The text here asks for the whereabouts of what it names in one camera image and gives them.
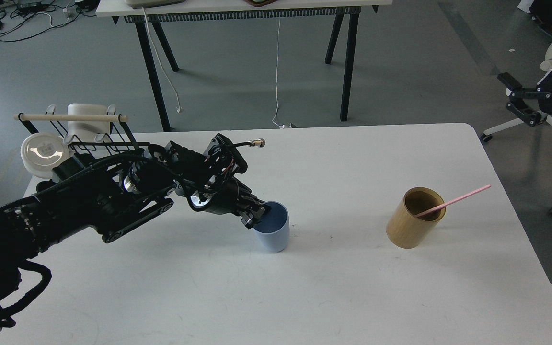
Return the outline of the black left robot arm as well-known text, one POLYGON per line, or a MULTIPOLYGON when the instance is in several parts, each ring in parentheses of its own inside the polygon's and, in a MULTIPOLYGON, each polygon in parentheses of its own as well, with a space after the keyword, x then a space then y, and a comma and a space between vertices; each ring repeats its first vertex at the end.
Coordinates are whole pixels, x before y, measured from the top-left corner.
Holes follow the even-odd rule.
POLYGON ((195 212, 231 213, 248 229, 260 223, 270 206, 236 174, 248 167, 239 146, 264 145, 263 139, 233 143, 219 133, 203 153, 171 141, 64 160, 35 194, 0 207, 0 330, 14 327, 13 315, 52 279, 50 269, 32 259, 81 230, 95 229, 113 242, 171 209, 171 194, 195 212))

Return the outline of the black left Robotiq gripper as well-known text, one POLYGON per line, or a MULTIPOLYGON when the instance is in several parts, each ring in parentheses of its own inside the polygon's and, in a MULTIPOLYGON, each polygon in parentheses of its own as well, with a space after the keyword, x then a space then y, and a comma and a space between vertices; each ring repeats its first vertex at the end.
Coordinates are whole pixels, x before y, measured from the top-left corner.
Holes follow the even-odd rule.
POLYGON ((267 203, 259 203, 259 198, 244 183, 233 177, 226 181, 220 190, 201 198, 195 193, 187 198, 195 212, 208 212, 217 215, 233 214, 241 217, 247 229, 252 229, 261 222, 263 216, 271 211, 267 203))

